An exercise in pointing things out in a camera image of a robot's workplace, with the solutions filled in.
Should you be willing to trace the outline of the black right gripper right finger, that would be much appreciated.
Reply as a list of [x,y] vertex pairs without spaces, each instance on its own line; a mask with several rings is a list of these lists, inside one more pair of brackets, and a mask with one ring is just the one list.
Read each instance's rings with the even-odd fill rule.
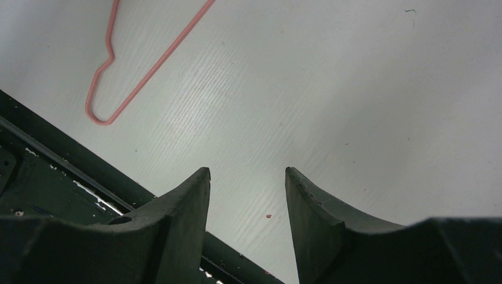
[[300,283],[500,283],[501,219],[403,226],[322,190],[299,170],[285,191]]

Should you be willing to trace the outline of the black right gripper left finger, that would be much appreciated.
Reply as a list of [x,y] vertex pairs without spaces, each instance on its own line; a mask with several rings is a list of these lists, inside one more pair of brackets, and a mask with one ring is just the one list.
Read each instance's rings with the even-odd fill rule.
[[1,218],[2,283],[200,283],[210,170],[105,224]]

